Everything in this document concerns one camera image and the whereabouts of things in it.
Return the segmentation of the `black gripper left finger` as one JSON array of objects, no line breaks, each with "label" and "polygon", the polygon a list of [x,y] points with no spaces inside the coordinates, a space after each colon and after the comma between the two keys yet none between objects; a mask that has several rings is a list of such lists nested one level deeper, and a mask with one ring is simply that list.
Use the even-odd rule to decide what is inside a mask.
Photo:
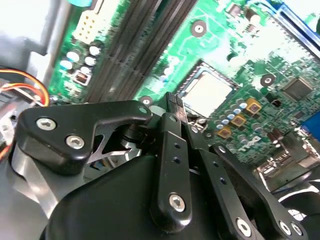
[{"label": "black gripper left finger", "polygon": [[51,172],[78,175],[85,165],[102,157],[104,147],[120,127],[140,126],[155,136],[144,144],[153,157],[154,185],[150,215],[158,227],[185,227],[192,220],[187,142],[182,123],[173,112],[160,118],[135,100],[30,108],[18,118],[15,145]]}]

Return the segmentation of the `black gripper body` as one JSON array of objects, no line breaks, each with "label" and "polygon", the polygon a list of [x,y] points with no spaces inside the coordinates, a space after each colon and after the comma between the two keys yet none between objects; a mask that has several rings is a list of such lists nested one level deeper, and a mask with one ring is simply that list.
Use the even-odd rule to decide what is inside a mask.
[{"label": "black gripper body", "polygon": [[155,225],[151,199],[155,158],[139,157],[77,188],[55,207],[44,240],[225,240],[201,177],[190,172],[192,220],[181,232]]}]

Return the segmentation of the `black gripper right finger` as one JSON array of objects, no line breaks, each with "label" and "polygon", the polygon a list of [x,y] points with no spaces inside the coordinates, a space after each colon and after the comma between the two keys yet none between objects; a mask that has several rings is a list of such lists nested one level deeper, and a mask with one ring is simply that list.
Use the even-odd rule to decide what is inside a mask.
[{"label": "black gripper right finger", "polygon": [[199,171],[204,199],[222,240],[307,240],[309,235],[279,201],[223,145],[208,146],[188,123],[183,100],[176,98],[182,135],[192,166]]}]

